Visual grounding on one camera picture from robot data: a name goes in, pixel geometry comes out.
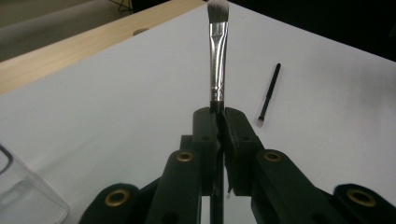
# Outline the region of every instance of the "small black brush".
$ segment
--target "small black brush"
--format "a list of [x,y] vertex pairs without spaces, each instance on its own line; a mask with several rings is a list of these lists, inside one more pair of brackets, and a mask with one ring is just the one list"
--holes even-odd
[[265,103],[264,103],[264,106],[262,107],[262,113],[260,114],[259,119],[257,120],[257,126],[259,126],[259,127],[261,127],[264,124],[265,112],[267,112],[267,107],[268,107],[268,104],[270,103],[271,96],[274,91],[277,75],[279,74],[279,69],[280,69],[280,63],[278,63],[276,65],[276,69],[275,69],[273,78],[271,80],[270,88],[268,89],[267,95],[265,96]]

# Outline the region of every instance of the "brass screw hole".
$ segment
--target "brass screw hole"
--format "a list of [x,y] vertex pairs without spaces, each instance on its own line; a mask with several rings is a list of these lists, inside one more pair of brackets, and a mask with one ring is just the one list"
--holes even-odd
[[360,204],[362,206],[365,207],[374,207],[376,206],[376,201],[375,198],[363,191],[363,190],[359,190],[359,189],[348,189],[346,191],[346,196],[354,203]]
[[128,201],[130,193],[126,189],[116,189],[107,194],[105,204],[110,207],[117,207]]
[[282,156],[280,156],[279,154],[277,154],[275,152],[266,152],[264,154],[264,158],[268,161],[281,161],[282,160]]
[[190,152],[180,152],[177,154],[178,161],[192,161],[194,155]]

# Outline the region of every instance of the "makeup brush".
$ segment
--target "makeup brush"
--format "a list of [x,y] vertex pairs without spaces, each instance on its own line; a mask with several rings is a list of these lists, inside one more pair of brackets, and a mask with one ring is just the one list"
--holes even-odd
[[226,0],[209,0],[210,38],[210,110],[219,113],[224,108],[225,53],[228,35],[229,4]]
[[[228,10],[226,0],[209,0],[210,39],[210,112],[216,117],[224,110],[224,68],[228,34]],[[222,127],[221,119],[217,124]],[[220,147],[216,157],[217,170],[214,179],[214,192],[210,196],[210,223],[222,224],[224,220],[224,154]]]
[[257,119],[257,126],[259,127],[261,127],[264,124],[265,112],[267,112],[267,107],[268,104],[270,103],[271,96],[274,91],[277,75],[279,74],[279,69],[280,69],[280,63],[276,65],[275,72],[271,80],[270,88],[268,89],[267,95],[265,96],[265,102],[264,102],[264,106],[262,107],[262,112],[260,113],[260,116]]

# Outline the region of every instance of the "white table surface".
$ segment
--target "white table surface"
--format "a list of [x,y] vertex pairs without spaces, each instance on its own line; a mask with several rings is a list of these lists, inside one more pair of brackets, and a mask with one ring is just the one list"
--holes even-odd
[[[396,63],[233,4],[229,22],[226,106],[317,187],[356,183],[396,204]],[[0,96],[0,142],[65,199],[73,224],[105,187],[159,177],[208,105],[203,6]],[[226,200],[225,223],[255,223],[249,198]]]

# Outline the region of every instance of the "brush ferrule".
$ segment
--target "brush ferrule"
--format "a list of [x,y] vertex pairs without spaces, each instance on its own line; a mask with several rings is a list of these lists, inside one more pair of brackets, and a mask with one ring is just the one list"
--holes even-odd
[[209,24],[210,35],[210,100],[224,101],[225,55],[228,22]]

